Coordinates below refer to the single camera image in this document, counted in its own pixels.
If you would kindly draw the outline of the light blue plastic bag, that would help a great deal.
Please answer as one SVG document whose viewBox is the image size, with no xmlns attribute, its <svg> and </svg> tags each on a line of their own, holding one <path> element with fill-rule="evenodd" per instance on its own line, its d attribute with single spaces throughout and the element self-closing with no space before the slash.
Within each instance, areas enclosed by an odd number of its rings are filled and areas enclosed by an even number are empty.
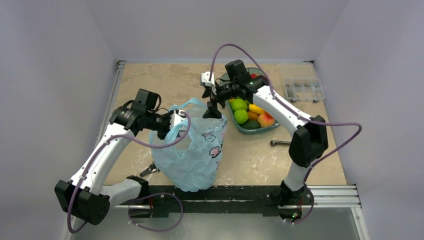
<svg viewBox="0 0 424 240">
<path fill-rule="evenodd" d="M 171 110 L 188 113 L 191 124 L 186 137 L 179 130 L 186 130 L 188 121 L 171 130 L 165 139 L 158 138 L 152 131 L 149 143 L 167 145 L 180 140 L 167 148 L 151 149 L 155 166 L 180 190 L 197 192 L 210 188 L 215 182 L 217 170 L 223 156 L 223 142 L 228 121 L 221 118 L 203 118 L 207 105 L 198 98 L 192 98 L 182 105 L 173 105 Z"/>
</svg>

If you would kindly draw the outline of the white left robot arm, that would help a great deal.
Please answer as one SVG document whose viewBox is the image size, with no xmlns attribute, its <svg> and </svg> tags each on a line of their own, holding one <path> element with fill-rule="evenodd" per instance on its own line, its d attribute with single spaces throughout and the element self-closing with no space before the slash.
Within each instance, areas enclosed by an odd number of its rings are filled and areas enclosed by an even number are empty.
<svg viewBox="0 0 424 240">
<path fill-rule="evenodd" d="M 83 166 L 68 181 L 59 180 L 54 187 L 71 233 L 71 218 L 84 224 L 98 225 L 110 208 L 126 201 L 138 205 L 149 199 L 148 182 L 138 176 L 105 185 L 105 180 L 118 158 L 142 130 L 152 130 L 164 138 L 170 131 L 172 114 L 159 114 L 162 98 L 158 93 L 140 88 L 134 99 L 127 101 L 111 114 L 98 145 Z"/>
</svg>

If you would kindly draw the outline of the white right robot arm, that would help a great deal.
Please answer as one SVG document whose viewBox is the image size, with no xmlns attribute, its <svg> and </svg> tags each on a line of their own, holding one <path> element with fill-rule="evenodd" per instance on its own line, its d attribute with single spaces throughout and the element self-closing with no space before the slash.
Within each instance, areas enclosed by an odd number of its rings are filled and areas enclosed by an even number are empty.
<svg viewBox="0 0 424 240">
<path fill-rule="evenodd" d="M 292 137 L 289 156 L 292 160 L 288 174 L 282 181 L 284 186 L 280 196 L 288 204 L 300 198 L 300 190 L 305 186 L 308 168 L 328 149 L 328 135 L 325 120 L 321 116 L 312 117 L 289 104 L 272 89 L 270 80 L 259 75 L 255 78 L 245 68 L 241 60 L 225 65 L 229 81 L 223 85 L 215 82 L 212 71 L 200 75 L 200 85 L 204 87 L 202 98 L 209 98 L 205 119 L 220 119 L 217 105 L 240 97 L 270 114 Z"/>
</svg>

